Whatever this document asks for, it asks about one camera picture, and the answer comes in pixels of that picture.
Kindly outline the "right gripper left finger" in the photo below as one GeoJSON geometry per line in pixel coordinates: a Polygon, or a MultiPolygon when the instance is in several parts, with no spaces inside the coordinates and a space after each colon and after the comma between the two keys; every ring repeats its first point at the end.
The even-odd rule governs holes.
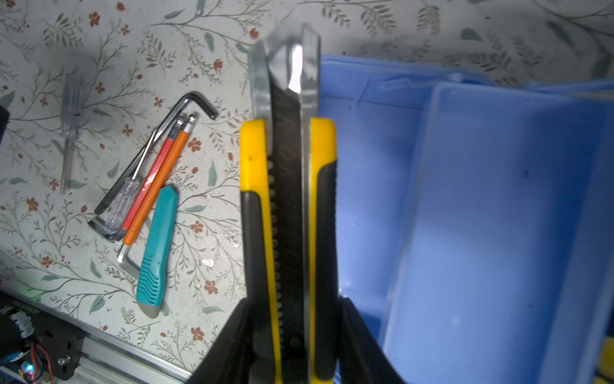
{"type": "Polygon", "coordinates": [[[245,384],[249,382],[251,322],[247,299],[236,305],[206,357],[188,384],[245,384]]]}

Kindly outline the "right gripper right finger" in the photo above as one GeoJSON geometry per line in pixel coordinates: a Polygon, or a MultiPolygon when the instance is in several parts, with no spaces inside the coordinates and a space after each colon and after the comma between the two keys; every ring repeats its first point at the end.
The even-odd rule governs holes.
{"type": "Polygon", "coordinates": [[[342,383],[403,384],[349,298],[341,298],[339,363],[342,383]]]}

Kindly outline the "teal handled tool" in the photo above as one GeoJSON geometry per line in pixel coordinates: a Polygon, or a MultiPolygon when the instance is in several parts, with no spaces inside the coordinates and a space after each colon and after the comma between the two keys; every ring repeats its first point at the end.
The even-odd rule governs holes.
{"type": "Polygon", "coordinates": [[[172,186],[163,187],[158,195],[139,271],[136,299],[141,311],[152,319],[158,317],[166,292],[166,270],[177,205],[177,190],[172,186]]]}

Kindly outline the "small silver hex key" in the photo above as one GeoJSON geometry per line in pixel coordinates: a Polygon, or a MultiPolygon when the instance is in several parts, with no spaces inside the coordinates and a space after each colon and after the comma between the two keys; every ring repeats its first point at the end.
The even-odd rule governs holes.
{"type": "Polygon", "coordinates": [[[129,276],[134,279],[139,279],[140,267],[130,259],[131,246],[127,246],[126,244],[122,244],[118,251],[118,265],[126,272],[129,276]]]}

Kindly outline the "orange handled tool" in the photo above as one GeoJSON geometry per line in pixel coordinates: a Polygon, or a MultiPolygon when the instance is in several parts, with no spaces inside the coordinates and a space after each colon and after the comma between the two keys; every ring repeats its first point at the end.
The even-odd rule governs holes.
{"type": "Polygon", "coordinates": [[[129,230],[126,232],[122,240],[123,244],[126,244],[127,246],[131,246],[136,240],[142,228],[143,223],[145,222],[147,216],[150,213],[150,210],[153,204],[155,203],[158,197],[159,191],[166,184],[166,180],[169,178],[169,175],[172,169],[174,168],[174,165],[179,159],[183,151],[183,148],[185,147],[185,144],[187,143],[188,138],[191,135],[193,126],[195,125],[197,120],[198,120],[198,115],[196,114],[191,114],[187,119],[185,119],[185,124],[183,128],[179,131],[178,136],[174,142],[174,145],[172,145],[166,160],[161,166],[161,169],[157,177],[153,181],[151,188],[142,203],[142,206],[138,210],[134,218],[134,221],[131,223],[129,230]]]}

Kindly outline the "clear handled screwdriver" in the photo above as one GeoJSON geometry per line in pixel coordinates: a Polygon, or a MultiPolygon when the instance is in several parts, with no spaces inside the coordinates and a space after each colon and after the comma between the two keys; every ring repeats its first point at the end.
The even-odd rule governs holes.
{"type": "Polygon", "coordinates": [[[125,221],[140,188],[141,179],[139,177],[139,171],[151,150],[155,135],[156,131],[153,131],[145,148],[138,158],[136,167],[130,172],[127,178],[124,178],[120,191],[110,204],[110,212],[104,224],[104,235],[107,240],[116,242],[120,238],[123,222],[125,221]]]}

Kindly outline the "white blue tool box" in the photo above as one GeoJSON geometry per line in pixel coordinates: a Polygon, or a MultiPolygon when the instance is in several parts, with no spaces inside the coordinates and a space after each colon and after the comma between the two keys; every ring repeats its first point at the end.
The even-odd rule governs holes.
{"type": "Polygon", "coordinates": [[[339,291],[407,383],[590,383],[613,312],[613,82],[326,56],[339,291]]]}

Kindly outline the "large black hex key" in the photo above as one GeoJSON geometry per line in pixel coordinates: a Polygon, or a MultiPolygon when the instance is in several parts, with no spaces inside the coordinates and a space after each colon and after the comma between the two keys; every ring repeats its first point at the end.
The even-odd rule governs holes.
{"type": "MultiPolygon", "coordinates": [[[[205,98],[202,94],[199,94],[198,92],[189,92],[189,93],[184,94],[182,97],[180,97],[180,99],[170,109],[170,112],[166,115],[166,117],[162,120],[162,122],[158,125],[158,127],[153,129],[150,133],[150,136],[151,136],[152,132],[156,131],[155,139],[151,147],[151,150],[149,154],[147,155],[146,160],[142,165],[142,168],[139,171],[139,177],[141,179],[140,188],[143,182],[145,181],[145,178],[147,174],[149,173],[150,168],[153,166],[154,160],[157,157],[158,152],[161,150],[161,147],[163,143],[165,142],[175,121],[179,117],[182,117],[182,113],[185,111],[185,109],[192,104],[199,107],[212,120],[216,120],[217,117],[219,116],[218,110],[214,106],[214,104],[212,104],[207,98],[205,98]]],[[[115,181],[114,185],[106,193],[102,201],[94,209],[94,217],[88,222],[88,225],[98,235],[102,236],[102,238],[105,238],[104,224],[110,212],[110,204],[115,199],[118,192],[120,191],[124,178],[127,178],[130,172],[133,171],[134,168],[136,167],[138,158],[140,154],[142,153],[143,149],[145,148],[150,136],[146,140],[146,143],[139,150],[137,155],[130,162],[128,167],[121,173],[121,175],[115,181]]],[[[125,234],[126,234],[126,231],[122,229],[122,231],[120,232],[119,240],[121,240],[125,236],[125,234]]]]}

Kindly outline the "yellow black utility knife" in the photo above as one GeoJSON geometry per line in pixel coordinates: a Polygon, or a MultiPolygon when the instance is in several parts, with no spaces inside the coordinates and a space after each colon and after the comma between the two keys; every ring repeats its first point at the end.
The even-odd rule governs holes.
{"type": "Polygon", "coordinates": [[[331,383],[338,360],[337,130],[320,114],[321,38],[284,23],[249,52],[240,130],[252,383],[331,383]]]}

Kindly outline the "red handled tool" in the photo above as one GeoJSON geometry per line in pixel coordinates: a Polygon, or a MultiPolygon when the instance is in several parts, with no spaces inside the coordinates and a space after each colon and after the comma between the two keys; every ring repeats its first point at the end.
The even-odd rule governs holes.
{"type": "Polygon", "coordinates": [[[173,127],[171,128],[165,142],[163,143],[161,150],[158,152],[157,157],[154,160],[153,166],[150,168],[149,173],[147,174],[145,181],[143,182],[123,224],[122,224],[122,229],[125,231],[128,231],[130,228],[131,223],[134,221],[134,218],[138,212],[138,210],[140,209],[140,207],[142,206],[142,203],[147,195],[147,193],[149,192],[152,183],[154,182],[155,178],[157,177],[161,166],[163,165],[164,161],[166,160],[169,151],[172,147],[172,145],[174,145],[174,142],[178,136],[179,131],[183,128],[185,124],[185,119],[182,117],[179,117],[173,127]]]}

